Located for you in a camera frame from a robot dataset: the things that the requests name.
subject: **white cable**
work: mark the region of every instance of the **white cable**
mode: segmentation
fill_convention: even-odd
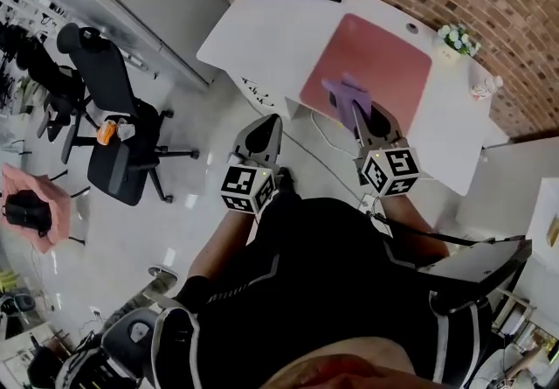
[[[314,119],[314,111],[311,111],[311,120],[313,121],[313,124],[315,125],[316,129],[318,129],[318,132],[321,133],[321,136],[324,139],[324,142],[326,142],[328,145],[330,145],[333,149],[337,149],[338,151],[341,151],[342,153],[347,154],[348,156],[352,157],[353,159],[357,159],[357,156],[352,155],[349,151],[346,151],[345,149],[342,149],[340,147],[336,147],[333,143],[331,143],[328,140],[328,138],[326,137],[324,132],[321,130],[321,127],[318,126],[318,123]]]

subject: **glossy floor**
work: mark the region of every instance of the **glossy floor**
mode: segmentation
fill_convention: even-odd
[[[161,202],[149,180],[136,207],[92,188],[74,200],[72,217],[72,235],[85,239],[86,246],[65,241],[41,256],[33,252],[29,242],[5,229],[2,233],[10,265],[29,285],[45,288],[47,306],[54,308],[45,311],[45,316],[56,328],[69,332],[74,342],[100,327],[92,308],[108,317],[149,281],[150,265],[171,266],[180,276],[171,294],[180,288],[190,263],[225,214],[219,187],[232,142],[240,129],[259,117],[225,74],[218,76],[206,94],[174,88],[163,77],[153,81],[136,71],[129,74],[137,97],[160,110],[175,110],[175,117],[163,124],[160,144],[201,151],[197,161],[188,157],[162,159],[158,168],[162,187],[172,192],[175,203]],[[102,120],[101,113],[93,115]],[[352,158],[324,142],[308,112],[301,110],[297,115],[290,122],[284,121],[286,135],[279,162],[293,170],[299,193],[304,198],[339,198],[357,206],[369,189],[359,186]],[[31,116],[25,148],[33,154],[26,157],[24,167],[33,174],[54,176],[65,169],[60,151],[66,131],[53,144],[37,139],[42,116],[40,109]],[[352,154],[357,152],[348,131],[318,115],[316,121],[332,143]],[[80,133],[91,132],[83,123]],[[88,185],[90,152],[88,147],[73,150],[69,173],[59,181],[68,192]],[[442,184],[425,180],[414,189],[412,200],[434,225],[441,217],[453,219],[448,213],[458,199]]]

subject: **white flower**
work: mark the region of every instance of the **white flower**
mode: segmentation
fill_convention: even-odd
[[[458,38],[459,38],[458,32],[455,31],[455,30],[452,30],[452,31],[448,34],[448,38],[449,38],[451,41],[458,41]]]
[[[438,35],[441,38],[445,38],[446,35],[448,35],[451,32],[451,28],[448,25],[443,25],[439,30],[438,30]]]

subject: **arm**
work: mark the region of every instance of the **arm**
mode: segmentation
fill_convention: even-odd
[[[408,197],[395,196],[382,198],[381,203],[386,213],[386,218],[393,219],[414,229],[432,232],[431,227],[419,214]],[[444,241],[435,240],[424,235],[416,235],[403,229],[391,226],[394,240],[401,243],[406,259],[422,265],[434,263],[449,256],[448,248]]]
[[[192,262],[189,278],[201,275],[214,280],[230,258],[246,246],[253,221],[251,213],[228,211]]]

